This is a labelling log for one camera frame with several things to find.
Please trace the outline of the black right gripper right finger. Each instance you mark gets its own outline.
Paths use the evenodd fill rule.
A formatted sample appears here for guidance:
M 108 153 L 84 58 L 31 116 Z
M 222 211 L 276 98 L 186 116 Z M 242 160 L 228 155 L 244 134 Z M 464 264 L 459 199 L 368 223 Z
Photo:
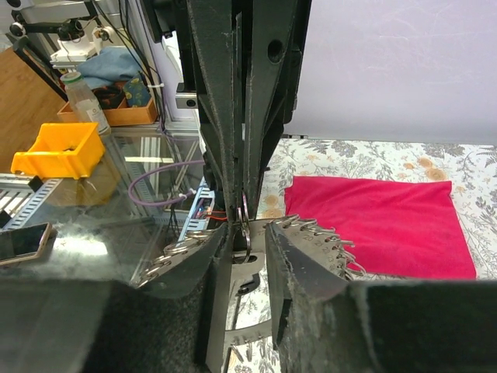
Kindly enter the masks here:
M 266 227 L 273 346 L 284 372 L 494 372 L 494 281 L 351 281 L 308 222 Z

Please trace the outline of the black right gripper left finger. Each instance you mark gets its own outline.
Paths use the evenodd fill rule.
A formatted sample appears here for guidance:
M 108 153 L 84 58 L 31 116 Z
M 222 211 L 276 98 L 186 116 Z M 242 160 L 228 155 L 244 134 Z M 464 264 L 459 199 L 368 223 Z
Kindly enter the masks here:
M 3 372 L 218 372 L 233 226 L 193 233 L 151 279 L 5 277 Z

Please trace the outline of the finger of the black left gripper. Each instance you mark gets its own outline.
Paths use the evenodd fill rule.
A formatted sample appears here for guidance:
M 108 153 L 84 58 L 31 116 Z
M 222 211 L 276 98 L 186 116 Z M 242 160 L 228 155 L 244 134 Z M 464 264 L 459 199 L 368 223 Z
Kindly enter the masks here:
M 242 149 L 242 13 L 233 1 L 188 1 L 200 130 L 206 144 L 207 182 L 223 193 L 225 222 L 237 228 Z
M 254 1 L 245 81 L 243 197 L 257 214 L 262 177 L 293 116 L 301 77 L 310 1 Z

